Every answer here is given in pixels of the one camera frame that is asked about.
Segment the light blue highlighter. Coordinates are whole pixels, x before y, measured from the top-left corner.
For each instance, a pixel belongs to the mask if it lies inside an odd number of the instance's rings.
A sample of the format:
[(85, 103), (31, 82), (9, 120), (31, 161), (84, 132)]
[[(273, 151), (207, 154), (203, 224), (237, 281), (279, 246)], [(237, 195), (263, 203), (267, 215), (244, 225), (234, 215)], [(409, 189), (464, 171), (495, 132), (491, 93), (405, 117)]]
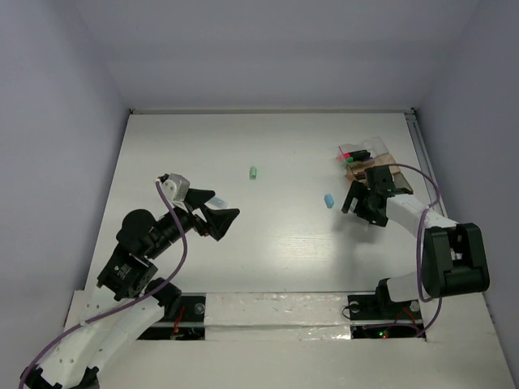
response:
[(225, 200), (222, 200), (216, 196), (208, 201), (208, 205), (220, 210), (226, 209), (228, 207), (228, 203)]

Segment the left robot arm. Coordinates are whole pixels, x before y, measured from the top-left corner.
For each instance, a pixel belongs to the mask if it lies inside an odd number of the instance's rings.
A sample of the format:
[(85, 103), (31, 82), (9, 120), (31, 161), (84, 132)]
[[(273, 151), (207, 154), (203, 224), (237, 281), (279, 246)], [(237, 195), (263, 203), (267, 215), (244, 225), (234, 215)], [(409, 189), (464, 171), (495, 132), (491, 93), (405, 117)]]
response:
[(145, 209), (129, 212), (77, 324), (44, 347), (21, 374), (19, 387), (98, 388), (111, 359), (152, 324), (174, 318), (182, 292), (171, 277), (156, 275), (153, 260), (181, 242), (184, 263), (191, 230), (215, 241), (225, 236), (240, 211), (207, 207), (214, 195), (212, 190), (189, 189), (182, 207), (164, 199), (168, 211), (160, 219)]

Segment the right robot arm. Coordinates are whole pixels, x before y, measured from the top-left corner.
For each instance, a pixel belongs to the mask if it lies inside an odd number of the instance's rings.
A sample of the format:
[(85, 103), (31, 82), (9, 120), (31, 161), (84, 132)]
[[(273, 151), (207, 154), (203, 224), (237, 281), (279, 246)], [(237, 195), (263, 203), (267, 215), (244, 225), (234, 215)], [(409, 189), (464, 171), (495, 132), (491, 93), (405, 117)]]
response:
[(410, 188), (397, 184), (388, 165), (369, 168), (365, 176), (364, 182), (351, 182), (341, 211), (378, 227), (393, 221), (416, 239), (416, 271), (381, 280), (375, 290), (373, 307), (379, 316), (391, 318), (404, 301), (489, 289), (483, 236), (476, 224), (458, 223), (436, 212), (434, 203), (422, 203)]

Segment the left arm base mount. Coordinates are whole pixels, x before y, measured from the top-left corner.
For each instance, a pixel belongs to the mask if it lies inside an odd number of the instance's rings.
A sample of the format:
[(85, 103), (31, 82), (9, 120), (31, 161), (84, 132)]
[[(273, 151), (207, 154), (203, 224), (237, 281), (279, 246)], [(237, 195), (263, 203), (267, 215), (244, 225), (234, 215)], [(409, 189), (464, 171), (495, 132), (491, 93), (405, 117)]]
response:
[(138, 340), (205, 340), (206, 295), (183, 294), (177, 313), (145, 330)]

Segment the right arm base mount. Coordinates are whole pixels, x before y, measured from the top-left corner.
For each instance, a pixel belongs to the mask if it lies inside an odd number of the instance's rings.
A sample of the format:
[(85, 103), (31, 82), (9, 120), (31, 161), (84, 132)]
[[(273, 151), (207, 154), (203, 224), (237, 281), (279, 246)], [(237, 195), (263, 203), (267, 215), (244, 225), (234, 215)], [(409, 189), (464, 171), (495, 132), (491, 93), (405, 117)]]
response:
[(381, 280), (375, 290), (347, 296), (341, 311), (350, 323), (354, 340), (425, 338), (425, 328), (417, 300), (394, 302), (389, 297), (388, 280)]

